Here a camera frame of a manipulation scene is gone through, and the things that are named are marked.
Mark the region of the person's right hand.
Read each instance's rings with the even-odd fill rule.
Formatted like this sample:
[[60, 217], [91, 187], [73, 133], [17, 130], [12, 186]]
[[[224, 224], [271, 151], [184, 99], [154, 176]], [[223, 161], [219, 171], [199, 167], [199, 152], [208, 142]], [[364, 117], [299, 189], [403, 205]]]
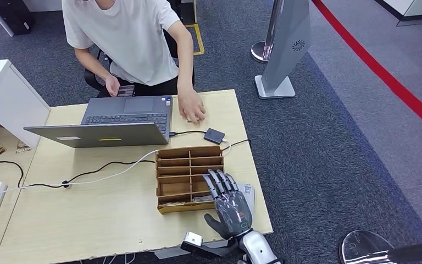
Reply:
[[107, 75], [104, 78], [105, 86], [111, 97], [117, 97], [119, 92], [120, 83], [117, 77], [113, 75]]

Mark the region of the person's left hand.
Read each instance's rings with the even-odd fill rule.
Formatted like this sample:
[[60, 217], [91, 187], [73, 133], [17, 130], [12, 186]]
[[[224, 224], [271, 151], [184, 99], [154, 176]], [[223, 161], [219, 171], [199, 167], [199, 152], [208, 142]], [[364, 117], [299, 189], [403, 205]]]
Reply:
[[194, 124], [204, 121], [206, 110], [198, 93], [194, 89], [179, 88], [177, 91], [180, 115]]

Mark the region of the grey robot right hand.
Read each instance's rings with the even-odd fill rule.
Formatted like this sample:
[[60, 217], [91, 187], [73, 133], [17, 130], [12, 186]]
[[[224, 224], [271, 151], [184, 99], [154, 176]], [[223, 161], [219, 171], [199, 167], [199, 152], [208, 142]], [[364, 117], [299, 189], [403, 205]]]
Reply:
[[218, 220], [208, 213], [204, 219], [223, 239], [238, 237], [252, 229], [252, 213], [246, 198], [233, 177], [222, 170], [208, 169], [203, 174]]

